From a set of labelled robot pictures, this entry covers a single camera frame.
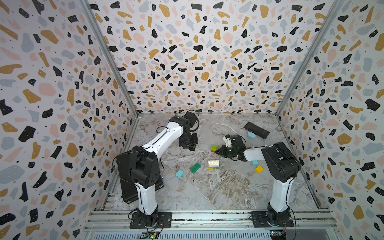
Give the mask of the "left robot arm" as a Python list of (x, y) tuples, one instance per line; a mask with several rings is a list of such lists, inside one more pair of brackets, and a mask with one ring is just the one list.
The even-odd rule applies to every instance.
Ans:
[(128, 177), (137, 189), (138, 215), (147, 227), (158, 221), (155, 185), (160, 178), (159, 159), (175, 140), (179, 141), (180, 147), (194, 151), (198, 144), (198, 128), (194, 128), (194, 125), (200, 126), (200, 116), (196, 111), (188, 111), (181, 117), (173, 116), (155, 138), (128, 152)]

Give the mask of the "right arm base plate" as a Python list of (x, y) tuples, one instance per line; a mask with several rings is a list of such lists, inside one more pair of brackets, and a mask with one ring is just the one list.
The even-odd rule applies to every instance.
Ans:
[(282, 228), (294, 226), (293, 218), (287, 211), (281, 213), (274, 213), (273, 211), (254, 211), (251, 212), (250, 219), (255, 228)]

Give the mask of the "white long lego brick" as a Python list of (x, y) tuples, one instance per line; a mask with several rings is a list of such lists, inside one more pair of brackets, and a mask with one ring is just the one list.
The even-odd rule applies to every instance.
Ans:
[(208, 161), (208, 167), (209, 168), (217, 168), (220, 166), (219, 160), (209, 160)]

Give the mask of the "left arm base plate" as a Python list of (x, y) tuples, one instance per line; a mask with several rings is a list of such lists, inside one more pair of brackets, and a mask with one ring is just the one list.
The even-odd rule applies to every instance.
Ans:
[(170, 229), (172, 224), (172, 212), (154, 212), (152, 215), (145, 215), (138, 211), (133, 213), (130, 229), (159, 228)]

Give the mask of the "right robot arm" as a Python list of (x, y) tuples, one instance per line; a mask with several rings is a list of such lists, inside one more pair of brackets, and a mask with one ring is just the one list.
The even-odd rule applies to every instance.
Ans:
[(274, 179), (267, 210), (251, 213), (254, 227), (293, 227), (289, 196), (294, 180), (301, 170), (297, 158), (283, 142), (247, 148), (245, 139), (240, 135), (226, 135), (223, 139), (225, 144), (214, 150), (216, 154), (233, 161), (264, 161)]

